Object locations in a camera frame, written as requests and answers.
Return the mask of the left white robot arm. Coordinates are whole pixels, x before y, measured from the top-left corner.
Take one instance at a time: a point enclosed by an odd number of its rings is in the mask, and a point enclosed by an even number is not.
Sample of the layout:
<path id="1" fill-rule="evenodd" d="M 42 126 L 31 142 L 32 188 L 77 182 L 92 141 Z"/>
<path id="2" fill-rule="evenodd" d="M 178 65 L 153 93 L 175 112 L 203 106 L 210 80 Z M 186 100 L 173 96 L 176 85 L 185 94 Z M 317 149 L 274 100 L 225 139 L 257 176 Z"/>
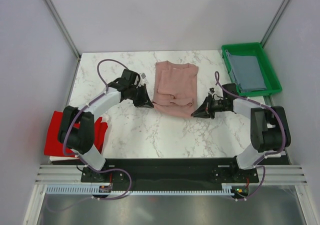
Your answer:
<path id="1" fill-rule="evenodd" d="M 105 84 L 105 88 L 91 101 L 78 106 L 66 106 L 63 110 L 57 139 L 62 143 L 66 156 L 76 156 L 92 169 L 92 176 L 99 182 L 110 176 L 106 159 L 94 145 L 95 122 L 112 107 L 131 100 L 136 108 L 154 106 L 149 98 L 146 75 L 124 69 L 121 77 Z"/>

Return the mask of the pink t shirt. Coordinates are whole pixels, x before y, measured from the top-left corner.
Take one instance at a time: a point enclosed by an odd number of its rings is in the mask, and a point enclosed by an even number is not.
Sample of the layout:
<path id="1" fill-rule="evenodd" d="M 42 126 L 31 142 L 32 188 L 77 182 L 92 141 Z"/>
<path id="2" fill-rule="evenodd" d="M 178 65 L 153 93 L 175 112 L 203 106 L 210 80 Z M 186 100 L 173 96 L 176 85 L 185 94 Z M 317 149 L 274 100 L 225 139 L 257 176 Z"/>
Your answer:
<path id="1" fill-rule="evenodd" d="M 157 62 L 152 99 L 155 110 L 174 117 L 190 118 L 198 108 L 198 71 L 199 68 L 190 63 Z"/>

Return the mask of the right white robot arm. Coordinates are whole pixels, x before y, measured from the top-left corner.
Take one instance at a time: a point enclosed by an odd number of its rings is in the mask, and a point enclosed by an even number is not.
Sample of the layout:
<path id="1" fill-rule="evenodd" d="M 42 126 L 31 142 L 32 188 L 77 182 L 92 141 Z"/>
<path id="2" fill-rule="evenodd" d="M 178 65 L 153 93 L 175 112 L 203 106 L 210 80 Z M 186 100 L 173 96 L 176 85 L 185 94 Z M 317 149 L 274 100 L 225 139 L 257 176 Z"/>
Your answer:
<path id="1" fill-rule="evenodd" d="M 256 167 L 270 155 L 280 154 L 291 144 L 291 134 L 285 109 L 268 106 L 248 97 L 239 96 L 236 85 L 220 86 L 223 97 L 215 99 L 215 91 L 209 89 L 203 103 L 191 116 L 214 119 L 216 113 L 233 112 L 250 120 L 250 144 L 239 155 L 229 160 L 223 175 L 230 181 L 240 182 L 253 176 Z"/>

